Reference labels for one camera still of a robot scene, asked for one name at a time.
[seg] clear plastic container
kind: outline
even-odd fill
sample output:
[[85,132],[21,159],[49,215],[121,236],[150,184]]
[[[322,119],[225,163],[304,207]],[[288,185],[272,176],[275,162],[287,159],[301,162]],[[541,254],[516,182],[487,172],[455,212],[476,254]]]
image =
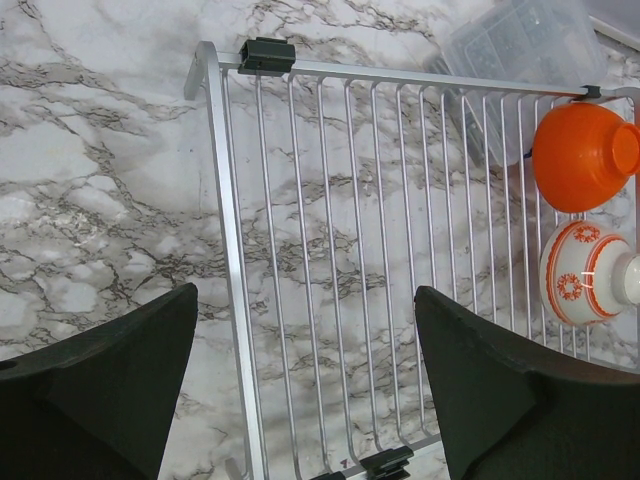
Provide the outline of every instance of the clear plastic container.
[[[456,30],[441,43],[441,50],[441,56],[428,63],[428,71],[557,86],[597,83],[607,72],[605,56],[580,0],[504,1]],[[450,97],[462,93],[453,91]],[[472,125],[467,127],[469,152],[476,164],[483,164],[482,97],[469,94],[467,101],[467,125]],[[526,154],[533,143],[533,99],[520,101]],[[497,96],[487,97],[489,157],[492,164],[512,165],[520,159],[518,125],[505,125],[505,155],[500,102]],[[515,96],[504,99],[511,118],[517,102]],[[456,125],[462,122],[455,116],[452,120]]]

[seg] white bowl with orange pattern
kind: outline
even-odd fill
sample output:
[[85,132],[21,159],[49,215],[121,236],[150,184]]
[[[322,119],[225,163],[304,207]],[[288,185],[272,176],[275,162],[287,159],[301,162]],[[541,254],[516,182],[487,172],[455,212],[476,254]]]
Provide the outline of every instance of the white bowl with orange pattern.
[[542,253],[540,292],[547,311],[566,324],[607,322],[640,303],[640,255],[598,223],[563,223]]

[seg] black plastic bracket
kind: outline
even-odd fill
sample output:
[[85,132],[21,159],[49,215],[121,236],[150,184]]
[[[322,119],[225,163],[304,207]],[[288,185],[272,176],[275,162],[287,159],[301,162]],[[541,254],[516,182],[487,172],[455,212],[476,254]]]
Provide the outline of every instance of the black plastic bracket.
[[360,464],[367,471],[367,480],[404,480],[411,476],[404,469],[411,457],[413,450],[400,447],[364,458]]
[[587,93],[573,99],[574,102],[583,102],[584,100],[595,100],[602,97],[600,87],[597,85],[583,85],[582,88],[587,89]]
[[347,477],[344,476],[342,472],[335,473],[325,473],[324,475],[320,475],[319,477],[314,477],[311,480],[346,480]]
[[240,49],[242,62],[238,73],[281,77],[296,62],[296,48],[286,40],[257,37],[247,40]]

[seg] dish rack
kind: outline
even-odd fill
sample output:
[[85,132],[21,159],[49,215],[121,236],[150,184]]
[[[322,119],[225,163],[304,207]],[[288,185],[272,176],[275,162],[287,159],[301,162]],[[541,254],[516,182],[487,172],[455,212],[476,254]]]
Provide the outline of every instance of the dish rack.
[[[438,446],[413,322],[419,285],[597,361],[591,337],[604,327],[560,325],[538,299],[545,235],[568,216],[535,188],[523,125],[561,102],[633,102],[640,90],[301,61],[268,39],[241,54],[200,42],[185,98],[200,86],[245,423],[244,466],[229,459],[230,479],[391,478],[384,465]],[[481,111],[469,111],[472,91]],[[520,161],[508,169],[474,165],[467,120],[456,131],[449,119],[459,108],[486,132],[493,98],[505,167],[518,127]],[[485,135],[485,159],[487,145]]]

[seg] bowl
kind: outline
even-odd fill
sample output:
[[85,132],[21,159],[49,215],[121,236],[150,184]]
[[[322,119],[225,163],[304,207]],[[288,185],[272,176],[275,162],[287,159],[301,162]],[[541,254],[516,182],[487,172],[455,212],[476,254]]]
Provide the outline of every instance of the bowl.
[[584,212],[640,171],[640,130],[599,105],[561,105],[540,122],[532,157],[544,199],[561,212]]
[[546,310],[568,325],[593,325],[640,303],[640,255],[613,230],[574,220],[558,226],[540,261]]

